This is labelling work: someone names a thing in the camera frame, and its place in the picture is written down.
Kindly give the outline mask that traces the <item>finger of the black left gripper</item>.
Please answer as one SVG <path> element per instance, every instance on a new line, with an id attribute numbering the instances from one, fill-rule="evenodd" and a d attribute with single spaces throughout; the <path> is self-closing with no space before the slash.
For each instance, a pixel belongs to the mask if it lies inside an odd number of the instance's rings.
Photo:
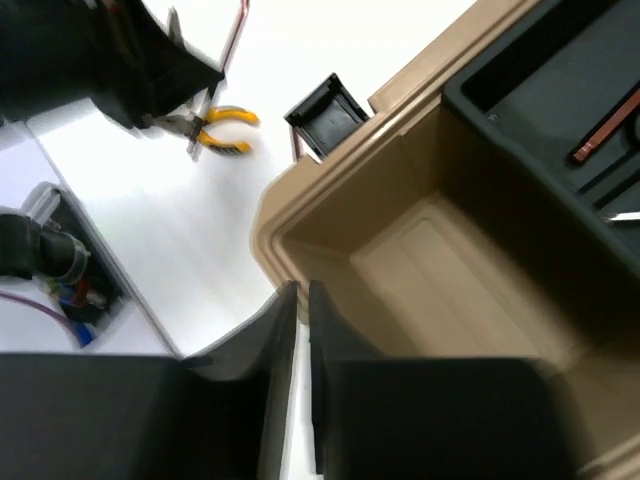
<path id="1" fill-rule="evenodd" d="M 144 107 L 145 113 L 153 117 L 167 115 L 224 78 L 221 71 L 187 49 L 174 8 L 170 10 L 164 30 L 143 2 L 135 1 L 134 31 L 148 90 L 149 105 Z"/>

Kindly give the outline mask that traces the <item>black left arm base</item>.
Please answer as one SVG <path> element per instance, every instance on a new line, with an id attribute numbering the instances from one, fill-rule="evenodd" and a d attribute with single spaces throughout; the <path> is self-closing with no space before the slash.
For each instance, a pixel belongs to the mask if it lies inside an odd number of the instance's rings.
<path id="1" fill-rule="evenodd" d="M 53 301 L 45 306 L 3 291 L 67 329 L 85 348 L 129 300 L 113 262 L 66 189 L 43 181 L 19 208 L 1 208 L 1 278 L 33 281 Z"/>

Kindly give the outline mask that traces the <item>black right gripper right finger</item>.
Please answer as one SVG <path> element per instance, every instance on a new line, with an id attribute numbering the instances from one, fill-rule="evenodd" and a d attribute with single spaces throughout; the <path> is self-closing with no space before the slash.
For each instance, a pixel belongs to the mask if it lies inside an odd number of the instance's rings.
<path id="1" fill-rule="evenodd" d="M 381 349 L 320 281 L 309 287 L 311 422 L 326 479 L 576 479 L 590 438 L 541 361 L 453 349 L 467 326 L 412 288 L 425 351 Z"/>

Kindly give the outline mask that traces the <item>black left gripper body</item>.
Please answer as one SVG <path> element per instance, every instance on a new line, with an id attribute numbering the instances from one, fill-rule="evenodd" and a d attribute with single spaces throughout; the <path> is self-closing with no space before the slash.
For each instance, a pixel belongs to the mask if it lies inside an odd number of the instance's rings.
<path id="1" fill-rule="evenodd" d="M 82 99 L 126 129 L 150 109 L 128 1 L 4 1 L 1 120 Z"/>

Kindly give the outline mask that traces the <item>black toolbox tray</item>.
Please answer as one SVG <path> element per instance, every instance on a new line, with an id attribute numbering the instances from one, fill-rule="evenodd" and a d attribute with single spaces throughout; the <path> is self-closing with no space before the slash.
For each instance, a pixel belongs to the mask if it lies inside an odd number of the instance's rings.
<path id="1" fill-rule="evenodd" d="M 639 4 L 543 1 L 444 86 L 445 104 L 501 148 L 601 246 L 639 269 Z"/>

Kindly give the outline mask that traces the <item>tan plastic toolbox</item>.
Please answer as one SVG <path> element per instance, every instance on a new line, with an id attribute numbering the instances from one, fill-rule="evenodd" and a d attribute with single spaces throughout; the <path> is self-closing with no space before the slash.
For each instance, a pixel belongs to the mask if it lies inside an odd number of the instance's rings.
<path id="1" fill-rule="evenodd" d="M 478 1 L 371 96 L 324 162 L 265 191 L 253 252 L 275 284 L 323 282 L 393 354 L 538 357 L 563 382 L 584 479 L 639 475 L 639 283 L 443 101 L 539 1 Z"/>

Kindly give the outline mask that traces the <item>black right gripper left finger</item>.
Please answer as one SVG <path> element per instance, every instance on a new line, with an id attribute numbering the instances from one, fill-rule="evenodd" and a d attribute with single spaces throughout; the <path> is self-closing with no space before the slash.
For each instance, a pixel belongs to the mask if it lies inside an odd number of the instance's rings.
<path id="1" fill-rule="evenodd" d="M 178 359 L 1 357 L 5 479 L 276 479 L 298 286 L 208 351 Z"/>

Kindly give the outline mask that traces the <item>brown hex key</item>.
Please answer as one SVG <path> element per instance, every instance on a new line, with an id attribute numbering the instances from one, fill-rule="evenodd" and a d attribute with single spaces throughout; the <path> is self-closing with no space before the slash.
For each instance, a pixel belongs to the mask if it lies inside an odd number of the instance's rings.
<path id="1" fill-rule="evenodd" d="M 633 88 L 596 126 L 580 141 L 569 155 L 569 160 L 580 165 L 586 162 L 618 130 L 623 129 L 631 146 L 639 144 L 636 133 L 639 121 L 639 86 Z"/>

